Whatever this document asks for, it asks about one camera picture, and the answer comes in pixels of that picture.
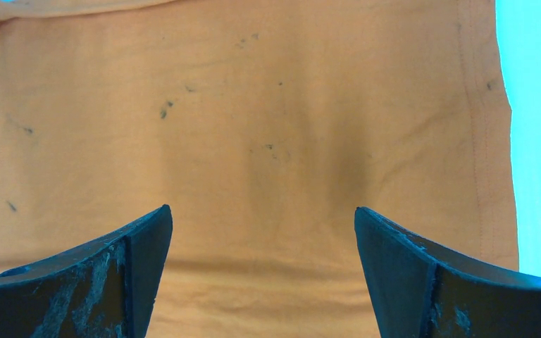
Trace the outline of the orange t shirt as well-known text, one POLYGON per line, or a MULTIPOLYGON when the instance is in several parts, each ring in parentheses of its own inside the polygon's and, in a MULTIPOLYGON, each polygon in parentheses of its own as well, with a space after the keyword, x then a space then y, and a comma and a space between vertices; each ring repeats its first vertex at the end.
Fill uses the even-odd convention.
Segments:
POLYGON ((377 337, 368 206, 517 269, 493 1, 0 2, 0 272, 162 204, 150 337, 377 337))

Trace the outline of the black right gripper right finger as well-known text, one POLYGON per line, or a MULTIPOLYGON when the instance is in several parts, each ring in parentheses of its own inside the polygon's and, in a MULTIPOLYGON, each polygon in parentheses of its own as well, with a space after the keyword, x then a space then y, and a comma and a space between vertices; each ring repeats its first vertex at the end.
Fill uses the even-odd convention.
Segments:
POLYGON ((471 258, 366 207, 354 229, 381 337, 541 337, 541 277, 471 258))

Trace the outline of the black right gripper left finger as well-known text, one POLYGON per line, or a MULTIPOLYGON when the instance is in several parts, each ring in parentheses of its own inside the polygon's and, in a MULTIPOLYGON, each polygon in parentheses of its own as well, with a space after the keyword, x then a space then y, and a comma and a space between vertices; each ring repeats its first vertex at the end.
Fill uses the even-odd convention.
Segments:
POLYGON ((0 274, 0 337, 144 337, 173 231, 162 206, 0 274))

